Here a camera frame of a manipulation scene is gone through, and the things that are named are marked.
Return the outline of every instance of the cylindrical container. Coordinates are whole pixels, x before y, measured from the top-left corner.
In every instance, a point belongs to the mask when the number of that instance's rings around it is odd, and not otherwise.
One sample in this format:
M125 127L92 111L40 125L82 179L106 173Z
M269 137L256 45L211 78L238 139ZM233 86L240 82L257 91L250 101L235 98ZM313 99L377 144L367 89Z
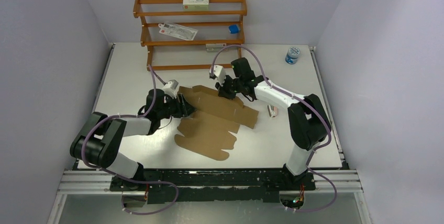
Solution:
M285 61L289 64L295 64L299 58L301 50L297 47L290 47L288 49L287 55L285 56Z

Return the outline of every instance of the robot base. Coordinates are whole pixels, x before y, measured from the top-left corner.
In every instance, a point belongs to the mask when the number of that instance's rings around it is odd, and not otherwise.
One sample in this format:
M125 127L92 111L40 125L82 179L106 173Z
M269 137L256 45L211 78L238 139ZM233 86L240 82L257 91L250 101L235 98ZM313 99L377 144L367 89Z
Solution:
M177 201L257 199L265 203L279 203L279 191L298 191L301 185L304 185L306 191L316 189L312 173L307 172L295 178L285 167L234 170L145 169L144 175L147 181L162 180L176 184L179 187ZM140 185L137 190L146 189L144 185ZM132 191L117 177L111 181L109 190ZM147 204L169 202L176 193L173 187L165 185L149 185L148 191Z

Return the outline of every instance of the wooden rack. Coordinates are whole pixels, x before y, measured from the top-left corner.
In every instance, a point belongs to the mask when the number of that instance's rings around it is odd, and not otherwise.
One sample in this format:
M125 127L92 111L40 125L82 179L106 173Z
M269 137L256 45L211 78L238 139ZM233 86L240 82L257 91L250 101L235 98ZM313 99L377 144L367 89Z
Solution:
M132 13L135 18L140 17L142 22L142 34L140 36L140 44L142 47L148 49L148 64L152 64L154 47L159 46L185 46L185 45L204 45L207 43L226 43L226 44L243 44L245 43L245 34L243 32L243 17L247 15L247 1L246 0L209 0L209 11L183 11L183 0L135 0ZM229 6L226 9L220 9L218 6L222 4L240 4L238 10L233 10ZM156 8L162 8L162 6L168 6L164 11L152 11L146 6L156 6ZM192 41L184 41L168 37L165 40L152 40L150 28L158 28L158 23L148 23L146 17L156 16L203 16L203 15L239 15L238 21L197 21L187 23L176 23L187 27L197 27L199 32ZM228 26L237 24L240 27L238 34L230 34ZM205 27L207 31L224 29L226 36L223 33L205 34L201 32L202 27ZM241 57L240 49L238 51L238 57ZM225 68L230 68L231 64L220 64ZM193 69L209 69L210 64L195 64L195 65L157 65L152 66L154 70L193 70Z

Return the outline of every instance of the gray floor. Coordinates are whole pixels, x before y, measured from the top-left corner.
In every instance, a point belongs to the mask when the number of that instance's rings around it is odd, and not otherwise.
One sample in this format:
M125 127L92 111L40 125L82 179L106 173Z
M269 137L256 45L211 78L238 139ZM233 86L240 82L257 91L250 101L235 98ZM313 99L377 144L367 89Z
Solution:
M306 194L305 209L322 206L332 194ZM353 194L339 194L329 208L310 214L292 213L276 208L280 204L251 201L212 201L176 203L170 209L151 216L129 215L121 210L120 196L69 195L63 210L61 224L109 223L329 223L360 224ZM159 205L145 205L134 211L153 211Z

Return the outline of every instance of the cardboard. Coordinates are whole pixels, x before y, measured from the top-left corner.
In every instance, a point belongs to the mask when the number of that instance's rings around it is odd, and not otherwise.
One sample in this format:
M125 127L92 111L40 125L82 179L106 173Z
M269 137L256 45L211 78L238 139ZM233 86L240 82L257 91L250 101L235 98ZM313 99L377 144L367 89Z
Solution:
M217 96L218 91L205 86L180 87L185 99L197 111L192 118L183 118L177 129L183 135L175 135L174 141L182 148L214 160L226 160L232 150L240 125L254 128L259 112L244 106L240 98L228 100Z

